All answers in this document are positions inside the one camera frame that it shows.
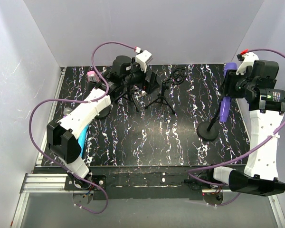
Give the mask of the black tripod stand with ring clamp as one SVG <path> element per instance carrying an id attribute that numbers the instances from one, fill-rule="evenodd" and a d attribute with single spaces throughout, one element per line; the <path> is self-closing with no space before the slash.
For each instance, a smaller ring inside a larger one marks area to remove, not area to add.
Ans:
<path id="1" fill-rule="evenodd" d="M 164 81 L 162 82 L 162 85 L 161 85 L 161 92 L 158 94 L 158 98 L 156 98 L 155 100 L 153 100 L 152 102 L 150 102 L 148 105 L 146 105 L 144 107 L 144 109 L 147 109 L 149 108 L 152 104 L 154 103 L 157 103 L 157 104 L 160 104 L 160 105 L 166 105 L 170 108 L 172 114 L 176 114 L 175 113 L 175 110 L 173 109 L 173 107 L 169 104 L 169 102 L 167 101 L 166 99 L 166 96 L 165 96 L 165 91 L 169 89 L 169 86 L 168 86 L 168 82 Z"/>

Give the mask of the glitter purple silver-head microphone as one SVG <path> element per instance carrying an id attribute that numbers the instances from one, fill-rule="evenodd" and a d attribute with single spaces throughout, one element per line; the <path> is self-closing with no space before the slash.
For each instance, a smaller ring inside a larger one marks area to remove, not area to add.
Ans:
<path id="1" fill-rule="evenodd" d="M 70 115 L 72 113 L 72 109 L 69 108 L 69 107 L 66 107 L 64 110 L 63 110 L 63 118 L 65 118 L 66 116 Z"/>

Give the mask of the solid purple microphone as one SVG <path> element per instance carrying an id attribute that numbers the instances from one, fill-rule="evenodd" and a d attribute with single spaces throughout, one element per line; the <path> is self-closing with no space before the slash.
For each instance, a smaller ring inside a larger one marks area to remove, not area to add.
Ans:
<path id="1" fill-rule="evenodd" d="M 230 70 L 237 70 L 237 64 L 235 62 L 228 62 L 224 66 L 224 82 L 221 86 L 221 94 L 222 94 L 222 102 L 220 106 L 220 114 L 219 114 L 219 121 L 220 122 L 226 122 L 229 110 L 230 110 L 230 104 L 231 104 L 231 97 L 229 96 L 229 87 L 230 87 L 230 76 L 229 71 Z"/>

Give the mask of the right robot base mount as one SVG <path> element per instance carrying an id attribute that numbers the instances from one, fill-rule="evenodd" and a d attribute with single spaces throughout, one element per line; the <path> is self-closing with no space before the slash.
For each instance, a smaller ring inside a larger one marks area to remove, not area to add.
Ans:
<path id="1" fill-rule="evenodd" d="M 229 205 L 240 196 L 240 193 L 238 193 L 234 198 L 224 202 L 223 186 L 205 184 L 194 178 L 185 179 L 183 183 L 191 190 L 200 190 L 206 206 L 212 206 L 214 208 Z"/>

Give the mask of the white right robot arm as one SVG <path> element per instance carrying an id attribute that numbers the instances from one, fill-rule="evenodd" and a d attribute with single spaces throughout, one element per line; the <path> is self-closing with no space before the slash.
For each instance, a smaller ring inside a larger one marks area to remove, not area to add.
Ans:
<path id="1" fill-rule="evenodd" d="M 257 147 L 267 137 L 270 140 L 248 156 L 244 171 L 220 166 L 205 177 L 211 189 L 222 183 L 233 192 L 258 196 L 284 193 L 285 183 L 279 181 L 276 153 L 279 135 L 274 130 L 285 113 L 285 91 L 275 89 L 279 65 L 274 61 L 254 60 L 242 63 L 238 70 L 228 70 L 223 95 L 244 98 L 249 104 L 251 121 L 250 148 Z"/>

